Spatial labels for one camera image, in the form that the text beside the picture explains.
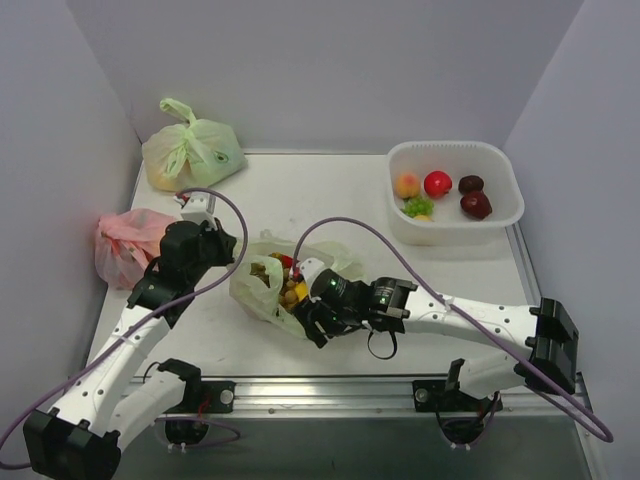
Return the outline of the light green fruit bag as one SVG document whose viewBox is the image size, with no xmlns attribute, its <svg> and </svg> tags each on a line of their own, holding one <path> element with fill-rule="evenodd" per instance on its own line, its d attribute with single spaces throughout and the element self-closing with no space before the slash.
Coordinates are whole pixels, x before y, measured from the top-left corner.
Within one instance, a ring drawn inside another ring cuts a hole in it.
<svg viewBox="0 0 640 480">
<path fill-rule="evenodd" d="M 269 230 L 263 230 L 259 237 L 249 241 L 240 266 L 230 278 L 229 294 L 250 317 L 269 322 L 294 337 L 306 339 L 304 330 L 295 317 L 278 304 L 276 288 L 267 287 L 260 279 L 250 274 L 252 262 L 264 262 L 270 279 L 275 280 L 277 261 L 269 255 L 280 252 L 292 257 L 295 247 L 295 241 L 278 238 Z M 327 267 L 348 280 L 366 278 L 365 265 L 361 259 L 341 243 L 304 243 L 298 259 L 306 260 L 309 257 L 323 261 Z"/>
</svg>

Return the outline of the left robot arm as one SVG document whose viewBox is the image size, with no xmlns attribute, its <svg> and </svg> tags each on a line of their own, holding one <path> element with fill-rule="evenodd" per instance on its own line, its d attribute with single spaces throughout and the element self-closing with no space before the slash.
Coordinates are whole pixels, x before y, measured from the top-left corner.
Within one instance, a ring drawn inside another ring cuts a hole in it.
<svg viewBox="0 0 640 480">
<path fill-rule="evenodd" d="M 48 410 L 33 409 L 26 417 L 33 471 L 51 479 L 110 479 L 126 447 L 158 416 L 193 410 L 204 400 L 200 369 L 175 359 L 162 362 L 132 394 L 124 391 L 193 302 L 204 275 L 233 264 L 236 243 L 209 214 L 167 227 L 159 256 L 134 286 L 97 357 Z"/>
</svg>

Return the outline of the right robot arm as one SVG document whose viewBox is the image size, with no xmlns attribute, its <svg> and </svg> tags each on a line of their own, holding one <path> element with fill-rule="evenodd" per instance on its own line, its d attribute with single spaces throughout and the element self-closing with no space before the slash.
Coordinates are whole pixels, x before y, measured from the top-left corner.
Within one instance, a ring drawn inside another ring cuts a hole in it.
<svg viewBox="0 0 640 480">
<path fill-rule="evenodd" d="M 316 259 L 305 261 L 297 277 L 307 291 L 293 315 L 319 348 L 359 330 L 392 338 L 442 335 L 494 347 L 485 358 L 452 362 L 443 395 L 456 409 L 520 385 L 549 395 L 575 392 L 579 332 L 557 300 L 505 306 L 391 277 L 366 284 L 349 281 Z"/>
</svg>

